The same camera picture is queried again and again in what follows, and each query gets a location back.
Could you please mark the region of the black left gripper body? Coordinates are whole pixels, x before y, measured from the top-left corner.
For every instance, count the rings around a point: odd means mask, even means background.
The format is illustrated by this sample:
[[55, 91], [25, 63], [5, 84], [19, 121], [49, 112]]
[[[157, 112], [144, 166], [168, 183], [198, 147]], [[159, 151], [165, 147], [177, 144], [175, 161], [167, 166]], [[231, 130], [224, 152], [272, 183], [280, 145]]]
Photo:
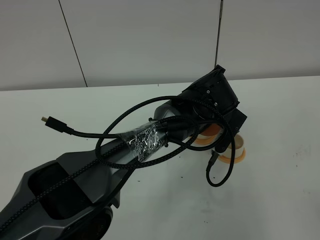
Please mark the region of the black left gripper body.
[[223, 119], [236, 135], [247, 116], [237, 109], [240, 104], [235, 92], [224, 76], [225, 69], [216, 65], [212, 71], [193, 82], [179, 95], [180, 115], [204, 121]]

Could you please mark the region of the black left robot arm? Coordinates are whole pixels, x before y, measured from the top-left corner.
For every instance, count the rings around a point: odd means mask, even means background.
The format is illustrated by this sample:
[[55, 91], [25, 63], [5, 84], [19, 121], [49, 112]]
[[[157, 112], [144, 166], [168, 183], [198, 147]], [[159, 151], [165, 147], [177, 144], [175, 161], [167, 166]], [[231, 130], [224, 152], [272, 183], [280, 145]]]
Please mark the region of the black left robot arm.
[[211, 150], [209, 173], [231, 149], [246, 120], [220, 65], [177, 96], [141, 102], [103, 133], [84, 133], [53, 118], [45, 125], [71, 136], [97, 139], [91, 151], [69, 152], [27, 171], [0, 213], [3, 240], [99, 240], [108, 231], [112, 207], [137, 169], [165, 162], [182, 151]]

